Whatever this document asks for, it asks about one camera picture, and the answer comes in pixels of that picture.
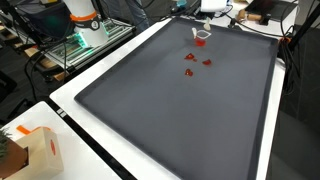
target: orange label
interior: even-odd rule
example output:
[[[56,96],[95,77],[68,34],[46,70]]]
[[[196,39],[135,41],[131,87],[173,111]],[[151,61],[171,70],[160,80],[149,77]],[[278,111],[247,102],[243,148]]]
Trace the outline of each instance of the orange label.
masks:
[[[56,155],[56,148],[54,146],[52,139],[50,140],[50,145],[51,145],[51,151],[52,151],[53,155]]]

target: red object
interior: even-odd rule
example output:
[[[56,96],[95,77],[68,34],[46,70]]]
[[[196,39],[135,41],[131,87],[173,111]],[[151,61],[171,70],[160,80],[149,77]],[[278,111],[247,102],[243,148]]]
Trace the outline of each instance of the red object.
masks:
[[[54,146],[52,139],[50,140],[50,145],[51,145],[51,151],[53,155],[56,155],[56,147]]]
[[[187,69],[184,74],[187,76],[193,76],[193,72],[190,69]]]
[[[191,60],[194,58],[194,55],[192,53],[189,53],[184,59]]]
[[[204,39],[200,39],[200,38],[196,37],[195,41],[196,41],[197,46],[205,46],[206,45],[206,40],[204,40]]]
[[[202,64],[204,64],[204,65],[206,65],[206,66],[209,66],[209,65],[212,64],[212,62],[211,62],[210,59],[208,59],[208,60],[206,60],[206,61],[203,61]]]

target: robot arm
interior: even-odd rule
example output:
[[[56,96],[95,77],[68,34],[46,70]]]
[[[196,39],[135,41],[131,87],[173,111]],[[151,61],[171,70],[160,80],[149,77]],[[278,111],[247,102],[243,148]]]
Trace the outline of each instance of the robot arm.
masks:
[[[76,25],[74,30],[81,40],[82,47],[97,47],[108,41],[108,32],[100,22],[91,0],[64,2],[71,12],[70,18]]]

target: green light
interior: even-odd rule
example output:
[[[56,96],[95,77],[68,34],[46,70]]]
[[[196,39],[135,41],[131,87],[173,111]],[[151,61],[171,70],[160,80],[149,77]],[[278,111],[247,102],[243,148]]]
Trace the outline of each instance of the green light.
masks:
[[[101,25],[102,25],[102,27],[103,27],[103,29],[104,29],[104,32],[106,32],[106,34],[109,35],[110,33],[106,30],[106,27],[104,27],[104,24],[101,23]]]
[[[80,46],[81,46],[82,48],[87,48],[87,47],[89,47],[89,46],[88,46],[88,43],[87,43],[86,40],[83,38],[83,36],[82,36],[81,33],[77,33],[75,36],[77,37],[78,42],[79,42],[79,44],[80,44]]]

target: dark floor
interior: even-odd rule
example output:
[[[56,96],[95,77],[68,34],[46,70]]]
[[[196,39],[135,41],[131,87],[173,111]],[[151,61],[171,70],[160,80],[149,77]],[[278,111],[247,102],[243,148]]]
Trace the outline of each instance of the dark floor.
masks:
[[[171,0],[155,1],[147,12],[153,16],[165,15],[170,4]],[[123,3],[122,6],[124,17],[130,19],[128,8]],[[268,180],[320,179],[319,47],[320,30],[309,32],[300,43],[302,77],[296,78],[294,92],[281,99]],[[0,103],[0,119],[6,119],[9,112],[23,98],[32,100],[30,85],[23,74],[26,60],[8,47],[0,50],[0,70],[18,83],[18,88]],[[39,88],[48,92],[59,86],[55,82],[45,83],[39,74],[35,74],[35,82]],[[26,109],[27,107],[23,107],[19,112],[22,113]]]

